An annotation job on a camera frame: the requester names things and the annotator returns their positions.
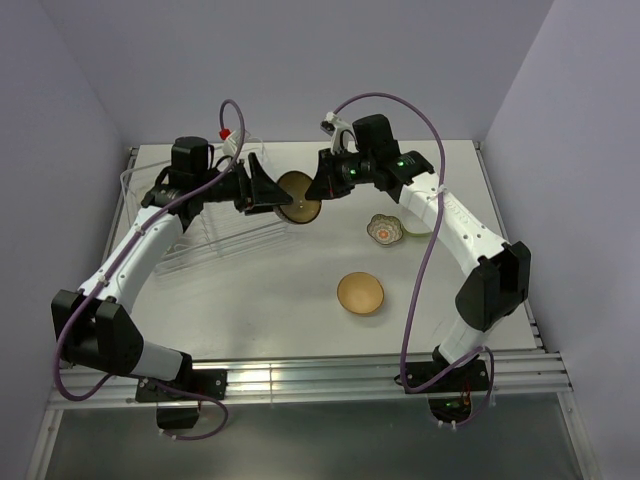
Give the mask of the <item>dark brown glazed bowl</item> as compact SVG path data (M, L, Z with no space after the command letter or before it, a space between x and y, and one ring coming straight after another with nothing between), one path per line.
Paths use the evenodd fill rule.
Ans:
M277 181L277 185L291 198L292 203L274 208L275 214L290 224L304 225L313 222L321 211L319 200L307 200L305 195L312 179L304 172L289 171Z

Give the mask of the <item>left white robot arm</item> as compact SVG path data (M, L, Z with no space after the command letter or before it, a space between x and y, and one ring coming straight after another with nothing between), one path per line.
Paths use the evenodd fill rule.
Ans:
M150 377L172 399L195 386L190 355L143 338L131 313L150 274L208 203L229 202L244 215L269 213L292 197L258 156L224 154L201 137L174 141L170 162L144 195L137 216L106 262L77 290L61 290L51 310L56 359L117 376Z

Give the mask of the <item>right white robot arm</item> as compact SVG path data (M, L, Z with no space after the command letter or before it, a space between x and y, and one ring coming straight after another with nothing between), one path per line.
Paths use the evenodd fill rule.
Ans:
M468 374L464 355L527 299L530 250L523 242L509 243L478 220L421 153L402 152L385 116L347 123L328 113L321 127L331 144L318 153L306 199L334 200L371 184L416 216L459 264L465 281L455 297L458 316L437 346L432 368L438 386L457 388Z

